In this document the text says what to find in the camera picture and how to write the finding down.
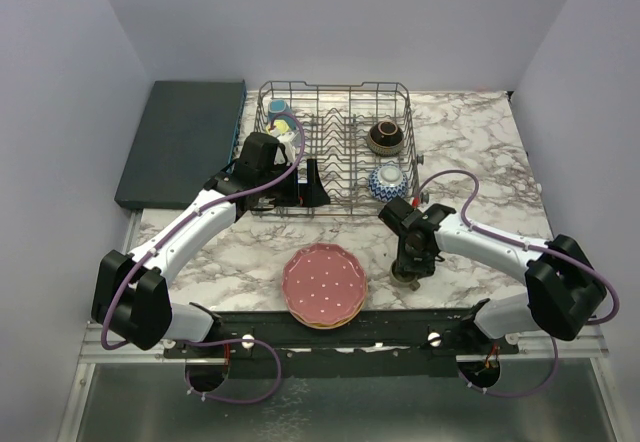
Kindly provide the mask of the red and blue patterned bowl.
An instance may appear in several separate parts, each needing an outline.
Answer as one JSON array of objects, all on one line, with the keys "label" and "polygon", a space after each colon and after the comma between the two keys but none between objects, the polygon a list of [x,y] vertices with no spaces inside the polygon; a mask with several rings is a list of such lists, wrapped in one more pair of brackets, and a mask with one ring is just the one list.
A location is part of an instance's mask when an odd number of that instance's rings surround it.
[{"label": "red and blue patterned bowl", "polygon": [[407,195],[409,181],[399,166],[388,163],[370,173],[368,187],[374,199],[389,202],[395,197],[403,198]]}]

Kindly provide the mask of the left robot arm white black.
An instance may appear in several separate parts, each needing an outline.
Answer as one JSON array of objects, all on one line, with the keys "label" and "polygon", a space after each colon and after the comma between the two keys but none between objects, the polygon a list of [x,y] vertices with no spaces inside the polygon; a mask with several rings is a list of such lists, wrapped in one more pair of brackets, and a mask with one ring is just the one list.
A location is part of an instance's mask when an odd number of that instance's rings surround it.
[{"label": "left robot arm white black", "polygon": [[162,340],[187,342],[201,357],[222,342],[216,316],[198,306],[174,304],[169,287],[179,272],[214,237],[255,211],[260,201],[275,207],[319,207],[329,203],[315,160],[304,182],[297,167],[304,159],[302,130],[274,136],[253,132],[239,157],[213,175],[195,200],[161,232],[100,262],[91,318],[101,334],[115,333],[124,344],[148,350]]}]

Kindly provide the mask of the blue mug white inside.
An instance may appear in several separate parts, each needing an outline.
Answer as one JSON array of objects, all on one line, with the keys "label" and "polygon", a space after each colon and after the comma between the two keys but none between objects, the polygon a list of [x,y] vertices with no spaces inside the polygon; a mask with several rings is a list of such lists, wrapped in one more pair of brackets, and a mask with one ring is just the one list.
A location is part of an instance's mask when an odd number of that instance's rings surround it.
[{"label": "blue mug white inside", "polygon": [[287,102],[283,99],[272,99],[268,105],[267,116],[271,125],[277,121],[282,121],[290,127],[295,126],[292,119],[292,111]]}]

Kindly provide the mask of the cream mug yellow handle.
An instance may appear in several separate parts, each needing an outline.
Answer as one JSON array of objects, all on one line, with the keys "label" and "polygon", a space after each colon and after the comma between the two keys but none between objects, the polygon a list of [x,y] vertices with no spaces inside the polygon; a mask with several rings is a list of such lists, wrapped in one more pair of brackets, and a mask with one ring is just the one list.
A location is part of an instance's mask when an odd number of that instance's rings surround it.
[{"label": "cream mug yellow handle", "polygon": [[297,127],[295,124],[290,125],[287,119],[282,118],[274,120],[269,127],[270,134],[276,137],[287,133],[294,133],[296,130]]}]

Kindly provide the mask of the small grey-brown cup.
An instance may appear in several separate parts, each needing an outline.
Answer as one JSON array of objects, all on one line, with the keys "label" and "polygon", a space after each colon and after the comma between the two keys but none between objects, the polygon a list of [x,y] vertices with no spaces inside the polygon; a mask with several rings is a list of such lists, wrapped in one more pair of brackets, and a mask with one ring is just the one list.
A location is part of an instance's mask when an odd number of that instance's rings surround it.
[{"label": "small grey-brown cup", "polygon": [[417,291],[421,287],[416,274],[399,271],[394,266],[389,270],[389,277],[391,284],[401,289]]}]

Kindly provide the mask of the dark patterned bowl cream inside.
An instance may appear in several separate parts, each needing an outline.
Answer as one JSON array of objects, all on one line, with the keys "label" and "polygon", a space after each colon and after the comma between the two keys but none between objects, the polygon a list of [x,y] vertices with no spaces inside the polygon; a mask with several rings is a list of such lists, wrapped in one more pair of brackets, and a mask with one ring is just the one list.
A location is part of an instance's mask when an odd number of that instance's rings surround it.
[{"label": "dark patterned bowl cream inside", "polygon": [[396,156],[404,147],[404,133],[396,122],[381,121],[367,133],[366,144],[380,157]]}]

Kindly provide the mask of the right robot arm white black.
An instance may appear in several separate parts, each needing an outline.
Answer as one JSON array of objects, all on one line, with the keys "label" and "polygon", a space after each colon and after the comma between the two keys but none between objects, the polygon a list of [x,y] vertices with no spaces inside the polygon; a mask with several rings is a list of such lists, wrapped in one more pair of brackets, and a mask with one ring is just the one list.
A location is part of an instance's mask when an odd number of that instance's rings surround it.
[{"label": "right robot arm white black", "polygon": [[577,242],[559,235],[516,238],[507,232],[490,237],[486,226],[470,227],[460,213],[442,204],[425,211],[400,197],[387,202],[380,220],[397,236],[391,266],[393,281],[417,288],[435,273],[441,253],[462,256],[497,270],[523,284],[525,292],[476,303],[461,321],[460,341],[480,354],[508,334],[542,330],[572,341],[606,295]]}]

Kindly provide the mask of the grey wire dish rack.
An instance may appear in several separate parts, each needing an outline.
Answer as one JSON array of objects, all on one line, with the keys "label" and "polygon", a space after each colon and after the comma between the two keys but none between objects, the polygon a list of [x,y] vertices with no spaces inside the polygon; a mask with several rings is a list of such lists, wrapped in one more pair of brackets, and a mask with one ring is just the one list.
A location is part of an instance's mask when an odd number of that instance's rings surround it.
[{"label": "grey wire dish rack", "polygon": [[[406,175],[409,195],[418,188],[418,165],[423,157],[416,153],[410,92],[403,84],[268,81],[248,96],[255,131],[265,128],[269,103],[275,99],[285,101],[302,123],[305,157],[317,161],[331,203],[319,208],[273,208],[259,211],[259,216],[375,216],[382,203],[372,196],[368,179],[374,169],[390,162]],[[367,134],[379,122],[393,122],[403,132],[399,154],[382,157],[367,147]]]}]

